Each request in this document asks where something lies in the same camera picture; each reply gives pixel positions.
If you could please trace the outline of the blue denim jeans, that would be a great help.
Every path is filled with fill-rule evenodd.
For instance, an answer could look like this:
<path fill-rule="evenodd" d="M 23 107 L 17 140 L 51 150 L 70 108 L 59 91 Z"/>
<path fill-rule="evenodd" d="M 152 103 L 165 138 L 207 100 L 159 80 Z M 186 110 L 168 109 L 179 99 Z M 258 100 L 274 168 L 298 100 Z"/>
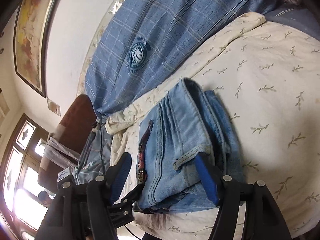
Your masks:
<path fill-rule="evenodd" d="M 211 165 L 237 181 L 244 181 L 240 145 L 229 116 L 211 90 L 193 80 L 179 81 L 143 119 L 139 140 L 144 156 L 137 172 L 146 182 L 134 205 L 142 213 L 188 213 L 214 208 L 195 166 L 204 152 Z"/>

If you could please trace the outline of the grey patterned blanket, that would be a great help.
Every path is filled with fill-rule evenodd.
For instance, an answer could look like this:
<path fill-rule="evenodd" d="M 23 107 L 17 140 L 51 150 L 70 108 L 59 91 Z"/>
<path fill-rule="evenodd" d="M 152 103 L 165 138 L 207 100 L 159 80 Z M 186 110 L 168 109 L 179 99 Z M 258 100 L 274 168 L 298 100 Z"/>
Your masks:
<path fill-rule="evenodd" d="M 112 136 L 101 122 L 96 122 L 99 131 L 89 143 L 88 138 L 72 175 L 76 185 L 89 183 L 97 176 L 104 176 L 110 166 Z"/>

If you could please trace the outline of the brown headboard cushion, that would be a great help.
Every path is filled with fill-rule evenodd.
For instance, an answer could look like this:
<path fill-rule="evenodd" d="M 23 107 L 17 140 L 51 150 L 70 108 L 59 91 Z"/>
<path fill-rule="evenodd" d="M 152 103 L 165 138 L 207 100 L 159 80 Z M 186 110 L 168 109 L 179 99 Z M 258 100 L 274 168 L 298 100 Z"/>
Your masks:
<path fill-rule="evenodd" d="M 87 137 L 96 121 L 92 103 L 85 94 L 78 96 L 65 113 L 52 134 L 59 143 L 77 153 L 81 153 Z M 47 157 L 42 157 L 38 184 L 52 193 L 57 193 L 57 175 L 63 168 Z"/>

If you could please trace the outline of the cream leaf-print bed sheet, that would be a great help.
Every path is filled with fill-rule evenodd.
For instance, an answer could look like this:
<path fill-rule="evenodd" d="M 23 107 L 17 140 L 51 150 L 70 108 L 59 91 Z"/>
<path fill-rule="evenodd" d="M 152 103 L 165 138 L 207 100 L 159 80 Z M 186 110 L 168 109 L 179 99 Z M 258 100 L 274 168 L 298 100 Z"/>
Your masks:
<path fill-rule="evenodd" d="M 223 102 L 249 183 L 263 180 L 292 237 L 319 222 L 319 41 L 256 12 L 209 38 L 162 84 L 112 114 L 111 163 L 136 158 L 139 124 L 184 77 Z"/>

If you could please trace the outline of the blue plaid duvet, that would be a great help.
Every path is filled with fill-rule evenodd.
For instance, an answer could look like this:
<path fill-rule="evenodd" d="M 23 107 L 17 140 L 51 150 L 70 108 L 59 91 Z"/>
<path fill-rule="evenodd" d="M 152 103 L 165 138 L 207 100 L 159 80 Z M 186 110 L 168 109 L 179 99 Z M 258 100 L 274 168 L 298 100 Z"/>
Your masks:
<path fill-rule="evenodd" d="M 278 0 L 125 0 L 106 27 L 85 77 L 99 118 L 125 109 L 167 79 L 203 42 L 247 12 Z"/>

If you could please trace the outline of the wooden frame window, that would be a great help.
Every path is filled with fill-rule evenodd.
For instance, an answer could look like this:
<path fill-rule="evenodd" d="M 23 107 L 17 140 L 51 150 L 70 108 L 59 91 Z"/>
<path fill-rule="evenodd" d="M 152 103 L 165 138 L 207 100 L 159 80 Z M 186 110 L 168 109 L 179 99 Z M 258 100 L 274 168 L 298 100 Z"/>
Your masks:
<path fill-rule="evenodd" d="M 47 212 L 38 179 L 48 132 L 22 114 L 1 162 L 1 219 L 13 237 L 33 239 Z"/>

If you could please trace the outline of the framed wall painting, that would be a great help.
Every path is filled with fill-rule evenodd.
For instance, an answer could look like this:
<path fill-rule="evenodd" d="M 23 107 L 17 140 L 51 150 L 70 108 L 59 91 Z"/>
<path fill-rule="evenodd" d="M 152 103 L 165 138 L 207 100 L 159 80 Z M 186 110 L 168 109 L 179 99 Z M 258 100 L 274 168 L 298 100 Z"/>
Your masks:
<path fill-rule="evenodd" d="M 46 97 L 48 33 L 58 0 L 23 0 L 14 30 L 15 73 L 30 88 Z"/>

